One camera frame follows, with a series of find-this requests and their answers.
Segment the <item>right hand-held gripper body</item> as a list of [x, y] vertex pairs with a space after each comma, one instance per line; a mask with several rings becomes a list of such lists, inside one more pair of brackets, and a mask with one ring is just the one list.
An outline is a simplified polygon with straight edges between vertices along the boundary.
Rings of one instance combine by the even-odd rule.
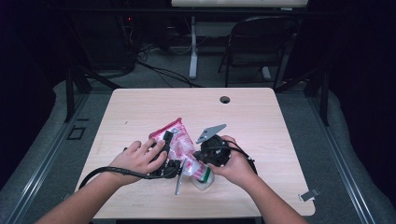
[[230, 159], [231, 150], [228, 144], [219, 136], [219, 132], [226, 127], [226, 124], [208, 127], [203, 130], [196, 140], [200, 145], [198, 151], [202, 151], [207, 155], [207, 162], [217, 167], [225, 165]]

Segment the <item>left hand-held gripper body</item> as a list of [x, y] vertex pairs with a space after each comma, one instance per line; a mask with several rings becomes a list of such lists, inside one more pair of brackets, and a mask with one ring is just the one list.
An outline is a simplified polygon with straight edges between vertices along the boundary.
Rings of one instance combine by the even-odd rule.
[[187, 160], [168, 160], [156, 171], [149, 174], [153, 178], [177, 178], [175, 194], [180, 193], [180, 186], [182, 183], [183, 172], [185, 170]]

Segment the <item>pink and white plastic bag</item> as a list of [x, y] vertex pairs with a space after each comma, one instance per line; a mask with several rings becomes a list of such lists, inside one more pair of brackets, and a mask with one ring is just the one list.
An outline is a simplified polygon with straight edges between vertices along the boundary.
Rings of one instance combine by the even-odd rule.
[[173, 134], [169, 144], [170, 152], [168, 153], [168, 158], [170, 160], [186, 162], [182, 174], [195, 179], [198, 183], [212, 184], [214, 181], [213, 172], [208, 166], [198, 162], [198, 160], [192, 156], [195, 152], [195, 148], [182, 122], [182, 118], [177, 118], [161, 129], [151, 133], [148, 137], [162, 140], [166, 132]]

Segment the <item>clear jar with black lid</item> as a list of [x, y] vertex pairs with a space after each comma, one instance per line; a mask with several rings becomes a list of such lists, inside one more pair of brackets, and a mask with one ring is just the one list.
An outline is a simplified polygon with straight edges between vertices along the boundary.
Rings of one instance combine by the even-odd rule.
[[199, 190], [206, 190], [208, 189], [212, 183], [214, 182], [215, 177], [212, 171], [208, 170], [204, 176], [203, 179], [196, 179], [194, 177], [191, 177], [191, 183], [198, 188]]

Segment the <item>person's right hand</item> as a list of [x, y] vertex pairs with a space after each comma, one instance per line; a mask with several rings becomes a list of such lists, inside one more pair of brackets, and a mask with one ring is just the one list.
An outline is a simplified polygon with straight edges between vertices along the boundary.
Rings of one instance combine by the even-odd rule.
[[211, 163], [208, 167], [215, 175], [221, 175], [236, 186], [244, 189], [258, 176], [253, 172], [246, 157], [235, 150], [231, 151], [230, 159], [223, 166], [217, 167]]

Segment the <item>person's left hand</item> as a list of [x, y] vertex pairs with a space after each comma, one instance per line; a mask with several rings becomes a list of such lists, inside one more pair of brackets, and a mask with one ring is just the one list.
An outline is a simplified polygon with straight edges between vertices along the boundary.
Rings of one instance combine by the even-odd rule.
[[134, 141], [110, 163], [111, 167], [127, 169], [147, 175], [159, 169], [167, 159], [165, 142], [150, 138], [146, 143]]

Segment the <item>white table leg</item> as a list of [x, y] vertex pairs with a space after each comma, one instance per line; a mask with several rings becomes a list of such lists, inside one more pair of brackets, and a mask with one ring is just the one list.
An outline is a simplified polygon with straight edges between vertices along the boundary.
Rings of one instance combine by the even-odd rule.
[[189, 78], [197, 78], [197, 65], [198, 65], [198, 54], [197, 54], [197, 41], [196, 41], [196, 20], [194, 17], [191, 18], [191, 62], [190, 62], [190, 73]]

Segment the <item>black metal stand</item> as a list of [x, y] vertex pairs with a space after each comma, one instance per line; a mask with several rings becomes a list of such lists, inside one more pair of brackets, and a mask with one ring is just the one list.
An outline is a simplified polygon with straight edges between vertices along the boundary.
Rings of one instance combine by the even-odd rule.
[[96, 81], [104, 84], [112, 90], [120, 88], [120, 85], [113, 83], [105, 77], [100, 76], [93, 70], [85, 66], [71, 67], [65, 75], [65, 91], [66, 91], [66, 118], [68, 122], [75, 114], [75, 90], [77, 88], [80, 93], [89, 94], [92, 91], [92, 85], [88, 78], [93, 78]]
[[325, 126], [329, 125], [328, 121], [328, 102], [329, 102], [329, 81], [330, 74], [326, 68], [314, 68], [305, 74], [302, 74], [290, 81], [286, 81], [284, 84], [275, 88], [275, 92], [279, 93], [285, 91], [303, 80], [307, 79], [308, 84], [304, 89], [305, 97], [315, 97], [318, 91], [320, 91], [319, 97], [319, 117]]

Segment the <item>dark equipment cabinet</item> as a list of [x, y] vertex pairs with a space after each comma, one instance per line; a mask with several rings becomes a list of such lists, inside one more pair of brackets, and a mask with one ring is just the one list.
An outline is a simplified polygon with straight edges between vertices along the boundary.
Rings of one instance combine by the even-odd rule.
[[73, 22], [94, 70], [134, 69], [134, 54], [129, 51], [114, 15], [77, 14]]

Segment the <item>black folding chair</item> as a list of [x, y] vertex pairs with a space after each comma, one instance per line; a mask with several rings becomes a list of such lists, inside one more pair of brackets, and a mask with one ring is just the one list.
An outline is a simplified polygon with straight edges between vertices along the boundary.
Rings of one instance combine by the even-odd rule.
[[255, 16], [238, 22], [228, 36], [218, 72], [225, 66], [224, 86], [230, 83], [230, 68], [276, 67], [275, 89], [288, 42], [300, 23], [291, 16]]

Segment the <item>grey floor rail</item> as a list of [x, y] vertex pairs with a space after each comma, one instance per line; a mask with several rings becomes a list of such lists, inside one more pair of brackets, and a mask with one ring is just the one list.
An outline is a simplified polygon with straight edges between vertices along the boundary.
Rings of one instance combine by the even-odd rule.
[[366, 201], [363, 198], [360, 188], [358, 187], [353, 174], [351, 173], [349, 166], [343, 156], [341, 148], [339, 147], [336, 138], [332, 133], [330, 126], [326, 126], [318, 112], [319, 105], [315, 98], [307, 98], [307, 102], [314, 113], [314, 117], [320, 127], [321, 131], [324, 133], [328, 144], [330, 145], [330, 154], [334, 165], [340, 175], [342, 182], [345, 186], [346, 192], [350, 201], [352, 202], [356, 213], [361, 221], [361, 224], [376, 224], [374, 216], [367, 206]]
[[71, 115], [66, 113], [66, 98], [57, 98], [49, 119], [0, 192], [0, 207], [5, 213], [0, 224], [21, 224], [89, 97], [76, 97]]

